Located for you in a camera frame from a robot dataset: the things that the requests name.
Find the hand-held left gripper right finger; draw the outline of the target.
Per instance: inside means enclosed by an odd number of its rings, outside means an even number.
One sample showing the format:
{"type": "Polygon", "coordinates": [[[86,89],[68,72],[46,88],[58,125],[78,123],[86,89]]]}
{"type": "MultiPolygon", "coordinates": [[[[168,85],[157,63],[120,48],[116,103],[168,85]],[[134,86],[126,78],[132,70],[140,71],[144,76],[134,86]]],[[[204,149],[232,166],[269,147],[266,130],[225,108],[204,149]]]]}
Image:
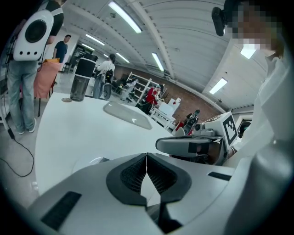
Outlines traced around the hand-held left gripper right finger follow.
{"type": "Polygon", "coordinates": [[[162,233],[188,225],[218,197],[233,168],[146,155],[146,212],[162,233]]]}

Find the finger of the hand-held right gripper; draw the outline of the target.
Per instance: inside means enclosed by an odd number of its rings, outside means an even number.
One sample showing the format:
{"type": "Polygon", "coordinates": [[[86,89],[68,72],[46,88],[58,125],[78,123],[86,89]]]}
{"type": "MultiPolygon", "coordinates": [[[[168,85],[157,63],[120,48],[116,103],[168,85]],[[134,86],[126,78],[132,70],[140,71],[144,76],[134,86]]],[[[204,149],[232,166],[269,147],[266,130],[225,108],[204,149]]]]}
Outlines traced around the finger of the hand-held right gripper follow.
{"type": "Polygon", "coordinates": [[[156,141],[157,150],[173,156],[193,158],[208,152],[212,139],[198,136],[165,137],[156,141]]]}

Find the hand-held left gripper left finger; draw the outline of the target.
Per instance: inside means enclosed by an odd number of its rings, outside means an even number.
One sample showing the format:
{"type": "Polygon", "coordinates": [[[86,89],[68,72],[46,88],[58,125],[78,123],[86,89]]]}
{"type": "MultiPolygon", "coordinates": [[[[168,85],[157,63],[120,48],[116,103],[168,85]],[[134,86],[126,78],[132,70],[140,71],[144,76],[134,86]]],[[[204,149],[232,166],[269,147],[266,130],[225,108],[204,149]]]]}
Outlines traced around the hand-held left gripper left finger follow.
{"type": "Polygon", "coordinates": [[[145,206],[126,205],[107,187],[117,166],[145,157],[135,154],[87,166],[42,194],[29,208],[32,222],[49,235],[159,235],[145,206]]]}

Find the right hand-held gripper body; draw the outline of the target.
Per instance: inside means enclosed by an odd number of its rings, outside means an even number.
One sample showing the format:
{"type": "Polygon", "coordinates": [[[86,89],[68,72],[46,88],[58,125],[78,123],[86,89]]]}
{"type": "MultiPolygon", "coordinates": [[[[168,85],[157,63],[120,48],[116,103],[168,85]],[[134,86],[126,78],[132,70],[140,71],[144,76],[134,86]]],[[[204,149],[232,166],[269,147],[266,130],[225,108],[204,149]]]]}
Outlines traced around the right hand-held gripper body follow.
{"type": "Polygon", "coordinates": [[[233,142],[237,138],[237,129],[231,112],[215,116],[195,126],[194,135],[207,139],[209,144],[219,144],[218,156],[214,165],[222,165],[227,158],[233,142]]]}

